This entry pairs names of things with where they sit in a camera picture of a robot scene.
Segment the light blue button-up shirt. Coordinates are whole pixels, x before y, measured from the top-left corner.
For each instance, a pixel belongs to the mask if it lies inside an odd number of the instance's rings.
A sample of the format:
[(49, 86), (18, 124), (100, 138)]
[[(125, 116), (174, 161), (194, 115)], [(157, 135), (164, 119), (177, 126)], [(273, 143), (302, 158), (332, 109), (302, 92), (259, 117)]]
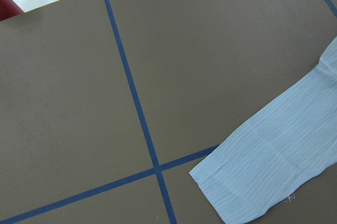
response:
[(264, 215), (336, 163), (336, 41), (293, 86), (246, 120), (190, 176), (226, 223)]

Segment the red cylinder post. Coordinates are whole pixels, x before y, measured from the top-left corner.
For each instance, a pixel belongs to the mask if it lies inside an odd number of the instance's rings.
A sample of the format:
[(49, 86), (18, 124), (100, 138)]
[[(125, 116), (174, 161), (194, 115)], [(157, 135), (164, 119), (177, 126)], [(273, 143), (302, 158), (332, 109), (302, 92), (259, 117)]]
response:
[(24, 11), (13, 0), (0, 0), (0, 20), (23, 14)]

